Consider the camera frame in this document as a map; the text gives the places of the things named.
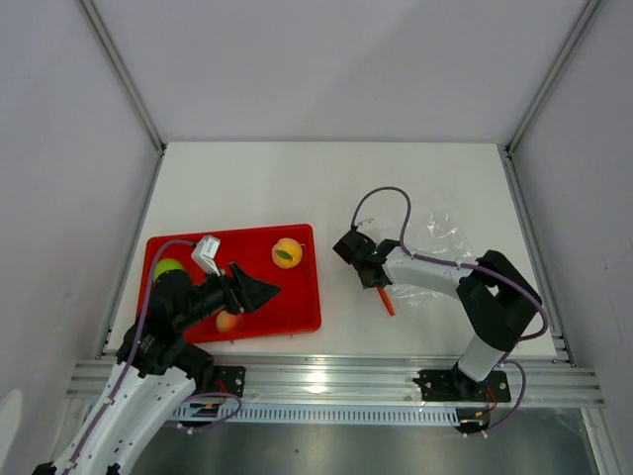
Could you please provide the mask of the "orange peach with leaf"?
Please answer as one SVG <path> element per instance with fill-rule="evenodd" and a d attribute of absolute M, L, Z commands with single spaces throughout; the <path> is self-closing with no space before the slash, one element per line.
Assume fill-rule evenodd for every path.
<path fill-rule="evenodd" d="M 303 259 L 302 245 L 289 237 L 280 238 L 272 247 L 273 262 L 280 268 L 291 269 Z"/>

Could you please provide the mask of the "clear zip bag orange zipper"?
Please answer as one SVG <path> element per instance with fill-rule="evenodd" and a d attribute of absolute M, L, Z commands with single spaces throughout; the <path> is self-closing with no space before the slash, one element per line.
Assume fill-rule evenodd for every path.
<path fill-rule="evenodd" d="M 474 256 L 467 237 L 445 210 L 413 213 L 407 223 L 405 241 L 410 250 L 442 259 Z M 429 308 L 443 297 L 437 291 L 403 284 L 389 286 L 386 292 L 397 315 Z"/>

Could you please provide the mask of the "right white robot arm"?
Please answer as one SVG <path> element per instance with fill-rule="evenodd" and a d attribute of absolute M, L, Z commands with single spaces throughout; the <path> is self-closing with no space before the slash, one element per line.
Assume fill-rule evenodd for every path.
<path fill-rule="evenodd" d="M 353 226 L 333 251 L 356 271 L 365 289 L 408 285 L 459 301 L 474 331 L 466 350 L 445 373 L 446 383 L 429 383 L 418 373 L 422 396 L 437 390 L 437 401 L 467 401 L 493 388 L 491 375 L 518 343 L 537 315 L 548 328 L 541 298 L 504 254 L 489 250 L 476 259 L 449 260 L 415 253 L 395 239 L 379 243 Z"/>

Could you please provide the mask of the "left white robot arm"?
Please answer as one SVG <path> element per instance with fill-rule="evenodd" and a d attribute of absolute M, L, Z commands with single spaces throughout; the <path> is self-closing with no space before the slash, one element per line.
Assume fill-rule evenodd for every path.
<path fill-rule="evenodd" d="M 235 263 L 196 285 L 177 261 L 159 260 L 92 412 L 68 447 L 36 473 L 130 473 L 177 407 L 214 386 L 213 356 L 186 342 L 185 331 L 221 311 L 252 314 L 280 291 Z"/>

